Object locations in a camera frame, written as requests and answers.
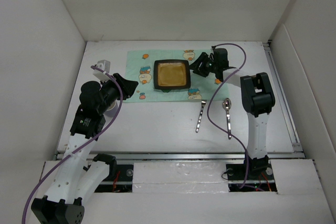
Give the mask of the mint green cartoon placemat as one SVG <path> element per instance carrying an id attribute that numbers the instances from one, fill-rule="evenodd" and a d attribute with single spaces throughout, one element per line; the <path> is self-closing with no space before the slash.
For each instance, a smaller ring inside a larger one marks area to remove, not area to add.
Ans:
<path id="1" fill-rule="evenodd" d="M 206 49 L 189 50 L 134 50 L 128 51 L 125 78 L 137 81 L 139 85 L 128 102 L 171 102 L 210 100 L 222 83 L 210 73 L 203 78 L 191 73 L 191 87 L 184 90 L 163 92 L 154 88 L 154 62 L 156 60 L 186 60 L 192 64 Z"/>

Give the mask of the black square amber plate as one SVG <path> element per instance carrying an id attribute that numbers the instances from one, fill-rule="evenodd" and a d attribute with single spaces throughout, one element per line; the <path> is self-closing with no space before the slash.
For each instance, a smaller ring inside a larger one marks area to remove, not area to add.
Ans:
<path id="1" fill-rule="evenodd" d="M 191 87 L 187 60 L 156 60 L 153 69 L 154 88 L 157 90 L 184 90 Z"/>

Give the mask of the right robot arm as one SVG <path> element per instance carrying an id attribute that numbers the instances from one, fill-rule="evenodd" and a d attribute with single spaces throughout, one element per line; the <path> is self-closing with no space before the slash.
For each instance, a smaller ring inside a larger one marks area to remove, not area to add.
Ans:
<path id="1" fill-rule="evenodd" d="M 228 52 L 225 48 L 212 47 L 212 53 L 205 52 L 190 65 L 193 73 L 207 77 L 213 73 L 223 83 L 240 88 L 241 103 L 248 117 L 248 144 L 244 147 L 244 180 L 254 179 L 268 167 L 266 150 L 267 123 L 275 95 L 265 72 L 249 75 L 242 67 L 229 66 Z"/>

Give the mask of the aluminium front rail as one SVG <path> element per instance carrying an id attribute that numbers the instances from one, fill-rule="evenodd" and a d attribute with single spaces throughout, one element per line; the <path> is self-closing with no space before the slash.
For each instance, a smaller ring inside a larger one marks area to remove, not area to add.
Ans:
<path id="1" fill-rule="evenodd" d="M 117 160 L 215 160 L 215 159 L 243 159 L 243 153 L 187 153 L 187 152 L 102 152 L 104 154 L 115 156 Z M 63 152 L 54 154 L 52 160 L 60 160 L 64 156 Z M 292 153 L 268 153 L 270 159 L 305 159 L 303 152 Z"/>

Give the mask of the silver spoon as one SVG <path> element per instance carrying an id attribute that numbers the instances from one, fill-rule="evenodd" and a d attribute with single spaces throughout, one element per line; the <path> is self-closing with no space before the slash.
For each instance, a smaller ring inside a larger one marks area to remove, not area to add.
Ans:
<path id="1" fill-rule="evenodd" d="M 232 138 L 231 121 L 230 121 L 230 109 L 232 107 L 232 103 L 231 103 L 230 98 L 226 98 L 223 101 L 222 107 L 226 113 L 227 135 L 228 135 L 228 139 L 230 140 Z"/>

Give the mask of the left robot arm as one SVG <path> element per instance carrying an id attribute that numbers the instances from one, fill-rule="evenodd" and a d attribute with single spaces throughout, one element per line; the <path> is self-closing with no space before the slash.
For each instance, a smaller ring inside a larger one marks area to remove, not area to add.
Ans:
<path id="1" fill-rule="evenodd" d="M 85 205 L 99 184 L 117 175 L 114 156 L 98 154 L 91 165 L 87 158 L 99 136 L 109 127 L 104 113 L 114 102 L 133 96 L 137 81 L 118 73 L 104 72 L 106 81 L 89 81 L 81 86 L 80 105 L 70 129 L 63 159 L 54 167 L 56 176 L 42 198 L 35 198 L 31 210 L 40 223 L 82 223 Z"/>

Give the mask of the purple cup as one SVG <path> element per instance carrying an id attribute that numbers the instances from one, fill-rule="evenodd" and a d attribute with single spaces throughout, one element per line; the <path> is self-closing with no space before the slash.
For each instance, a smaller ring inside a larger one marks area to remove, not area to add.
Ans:
<path id="1" fill-rule="evenodd" d="M 114 101 L 111 106 L 105 111 L 105 115 L 107 117 L 113 118 L 116 115 L 116 112 L 118 110 L 119 106 L 116 101 Z"/>

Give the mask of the silver fork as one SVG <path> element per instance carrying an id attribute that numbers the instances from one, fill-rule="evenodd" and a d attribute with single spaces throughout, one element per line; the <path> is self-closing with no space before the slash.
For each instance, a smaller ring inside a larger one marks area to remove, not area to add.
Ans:
<path id="1" fill-rule="evenodd" d="M 200 131 L 200 125 L 201 125 L 201 121 L 202 121 L 202 117 L 203 117 L 203 113 L 204 113 L 204 108 L 206 106 L 206 102 L 207 102 L 206 100 L 201 101 L 201 109 L 200 109 L 196 129 L 195 129 L 196 133 L 198 133 Z"/>

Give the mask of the white foam front block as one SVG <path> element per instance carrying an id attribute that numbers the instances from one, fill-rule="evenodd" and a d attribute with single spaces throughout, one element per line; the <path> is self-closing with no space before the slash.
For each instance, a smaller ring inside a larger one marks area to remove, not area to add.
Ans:
<path id="1" fill-rule="evenodd" d="M 143 162 L 133 168 L 134 193 L 219 194 L 227 193 L 228 182 L 222 178 L 223 162 Z"/>

